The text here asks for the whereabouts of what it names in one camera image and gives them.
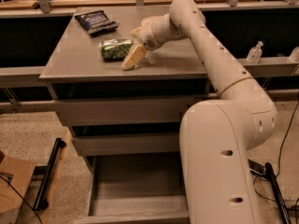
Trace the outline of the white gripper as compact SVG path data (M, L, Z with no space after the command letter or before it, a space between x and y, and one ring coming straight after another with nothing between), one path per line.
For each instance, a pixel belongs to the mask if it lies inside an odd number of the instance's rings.
M121 64L122 70L133 69L145 57L147 50L156 50L170 40L169 14L145 18L141 22L141 27L132 30L130 36L137 38L141 45L133 45L130 48Z

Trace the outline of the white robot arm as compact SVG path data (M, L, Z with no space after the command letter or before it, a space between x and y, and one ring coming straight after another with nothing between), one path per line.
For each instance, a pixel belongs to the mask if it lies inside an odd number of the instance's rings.
M247 150L273 133L277 109L244 66L207 29L193 0L174 0L167 14L133 31L138 42L121 67L129 70L168 41L191 41L217 93L184 114L179 147L191 224L263 224Z

